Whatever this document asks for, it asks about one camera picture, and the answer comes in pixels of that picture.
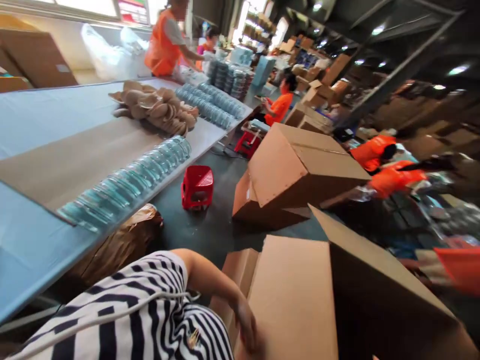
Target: brown paper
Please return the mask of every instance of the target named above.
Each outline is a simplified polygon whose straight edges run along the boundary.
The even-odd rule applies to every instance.
[[[55,215],[115,170],[163,141],[120,118],[0,161],[0,180]]]

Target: hand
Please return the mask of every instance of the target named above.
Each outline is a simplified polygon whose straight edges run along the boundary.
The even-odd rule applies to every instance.
[[[240,338],[249,353],[253,353],[258,346],[257,322],[250,305],[245,298],[241,296],[232,307],[235,312],[235,322],[240,324]]]
[[[203,58],[205,59],[205,61],[207,62],[211,62],[211,61],[214,61],[216,59],[215,57],[215,54],[212,53],[212,52],[209,52],[209,51],[205,51],[203,53]]]

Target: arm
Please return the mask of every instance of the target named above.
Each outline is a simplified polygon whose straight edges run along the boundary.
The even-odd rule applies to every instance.
[[[257,324],[249,303],[240,288],[205,257],[188,249],[171,250],[185,263],[189,289],[225,299],[240,323],[241,339],[249,351],[257,347]]]

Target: cable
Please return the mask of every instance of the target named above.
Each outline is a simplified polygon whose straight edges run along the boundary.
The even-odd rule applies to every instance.
[[[37,340],[37,343],[33,343],[33,346],[28,350],[28,351],[22,351],[12,357],[10,357],[10,360],[21,360],[21,359],[29,359],[31,357],[34,357],[38,354],[40,354],[42,351],[45,349],[48,349],[49,347],[58,344],[62,342],[65,339],[68,339],[69,337],[73,336],[74,334],[85,330],[87,328],[90,328],[95,325],[101,325],[105,324],[111,321],[115,321],[119,318],[122,318],[124,316],[130,315],[136,311],[138,311],[140,308],[142,308],[144,305],[148,304],[152,300],[159,298],[159,297],[165,297],[165,298],[170,298],[170,299],[175,299],[175,298],[183,298],[186,297],[191,301],[196,300],[194,297],[192,297],[188,292],[181,292],[178,294],[173,294],[169,292],[163,292],[159,291],[154,293],[153,295],[147,297],[145,300],[140,301],[137,305],[132,306],[127,308],[124,311],[113,313],[113,314],[108,314],[108,315],[103,315],[100,317],[96,317],[90,321],[87,321],[85,323],[80,323],[75,326],[72,326],[62,332],[59,332],[55,334],[52,338],[50,338],[48,341],[41,343],[41,340],[43,337],[41,337],[39,340]]]

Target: orange shirt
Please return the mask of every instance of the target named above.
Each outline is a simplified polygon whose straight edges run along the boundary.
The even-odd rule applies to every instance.
[[[365,170],[372,172],[380,166],[380,156],[385,148],[396,143],[393,136],[378,135],[350,150],[350,154]]]
[[[276,114],[276,116],[273,117],[270,114],[266,114],[266,124],[268,126],[272,126],[274,123],[280,123],[289,111],[289,107],[293,99],[293,92],[288,92],[286,94],[280,95],[280,97],[271,104],[271,110]]]
[[[162,11],[158,17],[145,55],[145,65],[157,77],[171,76],[182,54],[179,46],[172,44],[164,33],[167,19],[175,19],[170,9]]]
[[[372,176],[369,184],[376,190],[379,198],[386,199],[394,192],[404,190],[409,184],[427,179],[423,170],[398,171],[411,164],[414,162],[398,161]]]

